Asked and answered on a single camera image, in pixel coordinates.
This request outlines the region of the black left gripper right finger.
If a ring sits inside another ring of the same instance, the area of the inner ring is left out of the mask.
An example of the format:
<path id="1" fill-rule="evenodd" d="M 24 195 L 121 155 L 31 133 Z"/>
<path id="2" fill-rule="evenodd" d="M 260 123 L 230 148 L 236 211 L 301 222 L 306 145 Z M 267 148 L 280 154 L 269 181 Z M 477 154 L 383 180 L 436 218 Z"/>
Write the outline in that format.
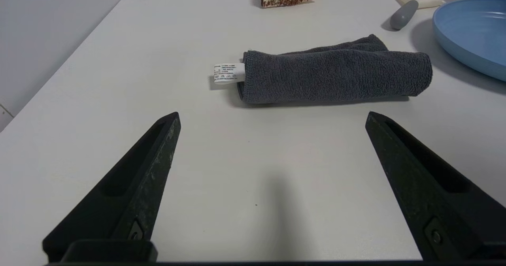
<path id="1" fill-rule="evenodd" d="M 394 120 L 365 129 L 425 262 L 503 264 L 506 209 Z"/>

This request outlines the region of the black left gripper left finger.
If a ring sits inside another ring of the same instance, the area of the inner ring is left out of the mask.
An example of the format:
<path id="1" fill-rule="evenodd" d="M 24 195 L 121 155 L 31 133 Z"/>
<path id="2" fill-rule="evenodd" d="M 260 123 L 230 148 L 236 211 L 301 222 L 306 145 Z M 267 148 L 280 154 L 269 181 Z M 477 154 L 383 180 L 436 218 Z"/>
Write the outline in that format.
<path id="1" fill-rule="evenodd" d="M 173 112 L 148 129 L 43 239 L 49 263 L 157 260 L 151 236 L 181 127 Z"/>

